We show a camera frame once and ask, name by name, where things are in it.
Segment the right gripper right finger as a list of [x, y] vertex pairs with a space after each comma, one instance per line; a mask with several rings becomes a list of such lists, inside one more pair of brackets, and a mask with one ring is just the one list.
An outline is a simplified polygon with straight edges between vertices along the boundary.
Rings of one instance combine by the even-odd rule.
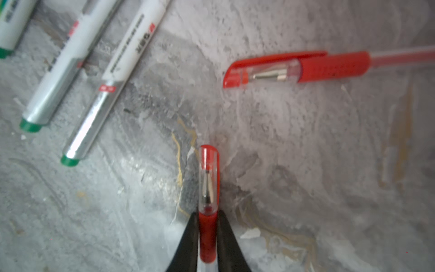
[[251, 272], [223, 210], [217, 213], [217, 266], [219, 272]]

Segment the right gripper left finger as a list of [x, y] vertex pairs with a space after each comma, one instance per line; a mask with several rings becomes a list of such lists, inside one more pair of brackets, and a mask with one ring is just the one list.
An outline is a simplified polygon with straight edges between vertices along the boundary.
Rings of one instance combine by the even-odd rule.
[[198, 241], [198, 213], [192, 213], [166, 272], [196, 272], [198, 265]]

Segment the red gel pen short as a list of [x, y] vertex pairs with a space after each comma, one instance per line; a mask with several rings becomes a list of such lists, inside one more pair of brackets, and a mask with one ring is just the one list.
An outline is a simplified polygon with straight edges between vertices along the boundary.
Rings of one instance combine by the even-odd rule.
[[204, 263], [210, 264], [216, 259], [220, 157], [212, 145], [202, 145], [199, 155], [199, 255]]

